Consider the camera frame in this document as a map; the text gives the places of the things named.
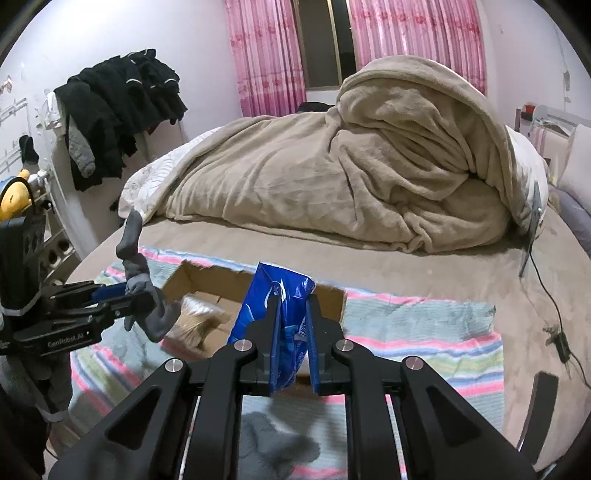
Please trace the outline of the grey dotted sock pair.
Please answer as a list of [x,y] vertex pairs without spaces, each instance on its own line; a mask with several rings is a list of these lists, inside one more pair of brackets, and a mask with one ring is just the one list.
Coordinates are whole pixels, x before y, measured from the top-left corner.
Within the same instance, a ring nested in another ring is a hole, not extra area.
[[122,261],[127,294],[148,293],[153,306],[149,311],[134,313],[124,320],[124,328],[130,331],[137,323],[154,343],[161,341],[170,331],[181,313],[181,303],[167,303],[163,292],[151,280],[146,258],[138,251],[142,230],[141,215],[132,210],[127,216],[122,237],[116,246],[116,256]]

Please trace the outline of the cotton swab bag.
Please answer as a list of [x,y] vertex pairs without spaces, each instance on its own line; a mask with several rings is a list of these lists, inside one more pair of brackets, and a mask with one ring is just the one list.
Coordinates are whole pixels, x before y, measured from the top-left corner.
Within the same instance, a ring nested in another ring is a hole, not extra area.
[[219,325],[228,322],[228,314],[216,304],[186,294],[180,302],[179,318],[165,336],[186,349],[197,350]]

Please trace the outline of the grey knitted socks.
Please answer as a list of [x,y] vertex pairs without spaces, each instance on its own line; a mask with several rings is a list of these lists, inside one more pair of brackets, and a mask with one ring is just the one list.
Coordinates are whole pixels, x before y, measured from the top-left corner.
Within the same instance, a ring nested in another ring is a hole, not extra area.
[[238,479],[287,479],[294,467],[318,459],[318,443],[303,435],[276,429],[263,413],[242,417]]

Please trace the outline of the blue tissue pack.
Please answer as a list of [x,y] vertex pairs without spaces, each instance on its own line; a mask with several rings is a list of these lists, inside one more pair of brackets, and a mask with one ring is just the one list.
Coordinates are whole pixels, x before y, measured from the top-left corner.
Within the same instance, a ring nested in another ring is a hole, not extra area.
[[263,262],[256,267],[228,343],[263,333],[253,344],[263,355],[266,393],[294,383],[308,352],[308,299],[314,290],[307,275]]

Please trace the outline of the grey metal shelf rack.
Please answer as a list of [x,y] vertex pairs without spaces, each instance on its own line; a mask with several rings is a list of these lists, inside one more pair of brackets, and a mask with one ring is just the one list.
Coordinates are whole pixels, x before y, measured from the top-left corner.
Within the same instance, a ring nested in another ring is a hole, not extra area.
[[80,263],[78,253],[62,225],[49,193],[36,199],[45,214],[44,244],[40,254],[40,274],[44,285],[58,286],[67,282]]

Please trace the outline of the brown cardboard box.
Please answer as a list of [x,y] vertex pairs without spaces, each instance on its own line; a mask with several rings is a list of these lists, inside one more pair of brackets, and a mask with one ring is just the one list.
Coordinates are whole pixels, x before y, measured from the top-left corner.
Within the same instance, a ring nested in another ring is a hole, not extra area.
[[161,288],[181,305],[162,348],[185,360],[211,357],[228,341],[252,277],[242,268],[181,262]]

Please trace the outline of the black smartphone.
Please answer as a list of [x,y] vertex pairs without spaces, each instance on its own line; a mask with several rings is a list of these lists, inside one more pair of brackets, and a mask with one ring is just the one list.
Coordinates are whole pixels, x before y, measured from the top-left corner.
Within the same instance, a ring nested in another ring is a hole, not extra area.
[[523,426],[518,451],[531,464],[536,464],[550,430],[558,395],[559,378],[556,375],[539,371],[534,383]]

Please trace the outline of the white floral duvet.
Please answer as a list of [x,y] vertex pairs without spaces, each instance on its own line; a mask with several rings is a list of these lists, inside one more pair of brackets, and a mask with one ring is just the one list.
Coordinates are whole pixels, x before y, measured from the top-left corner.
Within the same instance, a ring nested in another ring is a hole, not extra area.
[[118,201],[118,216],[126,220],[134,210],[140,214],[142,223],[146,224],[157,211],[159,200],[156,191],[162,183],[193,147],[214,135],[218,130],[219,127],[216,127],[203,132],[132,174],[121,191]]

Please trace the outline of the yellow plush toy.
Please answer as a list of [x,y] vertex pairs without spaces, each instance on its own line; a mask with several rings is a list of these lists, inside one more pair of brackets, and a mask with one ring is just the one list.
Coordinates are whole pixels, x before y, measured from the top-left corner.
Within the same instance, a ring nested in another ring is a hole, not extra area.
[[9,220],[32,204],[33,194],[28,183],[30,173],[22,169],[16,176],[1,182],[0,219]]

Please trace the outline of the black clothes pile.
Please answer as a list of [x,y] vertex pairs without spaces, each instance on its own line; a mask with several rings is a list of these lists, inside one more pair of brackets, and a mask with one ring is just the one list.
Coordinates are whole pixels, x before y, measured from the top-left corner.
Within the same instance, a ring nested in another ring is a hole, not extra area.
[[124,159],[138,151],[138,135],[183,119],[179,82],[149,48],[85,68],[54,90],[77,191],[121,177]]

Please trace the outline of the upright mirror stand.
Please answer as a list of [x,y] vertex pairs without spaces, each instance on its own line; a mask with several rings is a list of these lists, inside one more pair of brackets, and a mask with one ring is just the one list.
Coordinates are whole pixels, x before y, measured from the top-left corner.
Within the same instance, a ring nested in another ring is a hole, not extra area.
[[528,229],[527,240],[526,240],[526,243],[524,244],[521,263],[520,263],[520,269],[519,269],[519,278],[520,279],[522,279],[524,277],[525,270],[526,270],[527,264],[529,262],[531,253],[532,253],[533,244],[536,239],[538,227],[541,222],[542,213],[543,213],[543,208],[542,208],[542,201],[541,201],[539,184],[537,181],[535,181],[534,182],[534,192],[533,192],[531,222],[530,222],[530,226]]

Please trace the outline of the beige fleece blanket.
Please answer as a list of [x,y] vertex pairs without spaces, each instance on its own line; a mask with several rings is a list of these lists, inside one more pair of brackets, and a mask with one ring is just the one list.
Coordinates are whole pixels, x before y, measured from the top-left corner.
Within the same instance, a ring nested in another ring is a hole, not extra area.
[[526,180],[486,97],[432,60],[392,56],[325,112],[242,118],[193,147],[156,211],[183,220],[441,253],[525,227]]

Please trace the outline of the pink curtain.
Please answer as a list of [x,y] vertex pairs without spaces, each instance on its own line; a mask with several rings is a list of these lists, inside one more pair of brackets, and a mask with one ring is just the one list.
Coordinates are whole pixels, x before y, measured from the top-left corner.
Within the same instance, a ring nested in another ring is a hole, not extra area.
[[[296,16],[289,1],[228,1],[229,43],[246,117],[294,113],[305,100]],[[484,40],[473,1],[349,1],[358,67],[415,55],[487,91]]]

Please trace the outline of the white floral pillow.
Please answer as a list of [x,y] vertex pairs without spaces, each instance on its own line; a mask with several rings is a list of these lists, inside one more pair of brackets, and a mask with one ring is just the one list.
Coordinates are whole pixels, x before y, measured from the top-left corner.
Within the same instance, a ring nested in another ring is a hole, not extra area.
[[579,124],[569,138],[566,166],[559,188],[587,212],[591,208],[591,129]]

